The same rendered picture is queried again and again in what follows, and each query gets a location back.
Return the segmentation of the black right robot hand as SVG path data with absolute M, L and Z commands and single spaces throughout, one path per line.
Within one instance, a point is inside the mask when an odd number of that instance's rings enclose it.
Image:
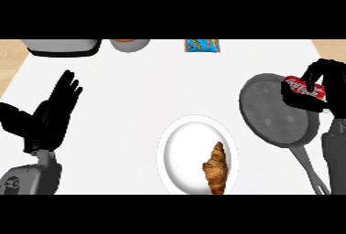
M 307 66 L 301 76 L 307 90 L 311 90 L 319 78 L 322 78 L 325 101 L 310 95 L 292 93 L 285 81 L 280 82 L 282 101 L 292 108 L 305 111 L 322 112 L 328 109 L 335 119 L 346 119 L 346 64 L 332 59 L 319 58 Z

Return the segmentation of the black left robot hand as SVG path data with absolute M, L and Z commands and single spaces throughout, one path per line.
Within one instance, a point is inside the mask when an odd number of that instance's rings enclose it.
M 23 138 L 23 152 L 53 151 L 61 144 L 82 88 L 73 73 L 66 70 L 56 82 L 50 98 L 39 103 L 33 113 L 20 111 L 0 102 L 0 126 Z

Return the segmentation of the red soda can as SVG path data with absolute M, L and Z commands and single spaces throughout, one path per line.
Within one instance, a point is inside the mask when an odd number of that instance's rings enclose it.
M 311 112 L 328 109 L 323 86 L 313 84 L 313 90 L 307 90 L 305 82 L 294 76 L 288 76 L 280 81 L 280 95 L 282 101 L 292 108 Z

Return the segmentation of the grey frying pan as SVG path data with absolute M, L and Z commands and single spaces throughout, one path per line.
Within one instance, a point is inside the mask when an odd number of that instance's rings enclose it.
M 239 93 L 240 115 L 257 137 L 267 144 L 291 150 L 305 170 L 314 194 L 329 195 L 304 148 L 317 134 L 319 114 L 285 104 L 280 96 L 282 80 L 282 76 L 261 73 L 245 82 Z

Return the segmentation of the white oval plate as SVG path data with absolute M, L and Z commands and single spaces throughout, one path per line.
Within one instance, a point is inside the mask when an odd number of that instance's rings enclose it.
M 217 143 L 221 143 L 226 153 L 224 194 L 229 194 L 236 181 L 239 159 L 227 129 L 203 115 L 183 116 L 165 128 L 156 148 L 156 168 L 171 195 L 211 193 L 202 164 L 211 159 Z

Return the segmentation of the grey appliance with black base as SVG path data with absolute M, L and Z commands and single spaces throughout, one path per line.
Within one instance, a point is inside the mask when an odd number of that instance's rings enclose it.
M 98 39 L 23 39 L 22 42 L 33 56 L 48 58 L 93 56 L 101 43 Z

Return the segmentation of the grey round cup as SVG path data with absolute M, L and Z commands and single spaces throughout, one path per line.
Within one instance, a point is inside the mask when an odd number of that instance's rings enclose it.
M 138 51 L 147 44 L 149 40 L 147 39 L 135 39 L 129 42 L 119 42 L 115 40 L 110 40 L 110 44 L 119 52 L 131 53 Z

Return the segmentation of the blue snack packet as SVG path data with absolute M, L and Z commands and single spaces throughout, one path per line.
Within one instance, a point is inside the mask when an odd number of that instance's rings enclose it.
M 186 39 L 184 51 L 218 53 L 220 52 L 218 40 L 217 39 Z

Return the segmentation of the brown croissant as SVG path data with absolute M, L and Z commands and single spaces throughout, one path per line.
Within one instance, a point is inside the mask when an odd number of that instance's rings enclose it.
M 221 195 L 226 189 L 227 181 L 227 163 L 223 144 L 215 143 L 211 151 L 211 158 L 202 164 L 202 171 L 208 181 L 208 187 L 212 195 Z

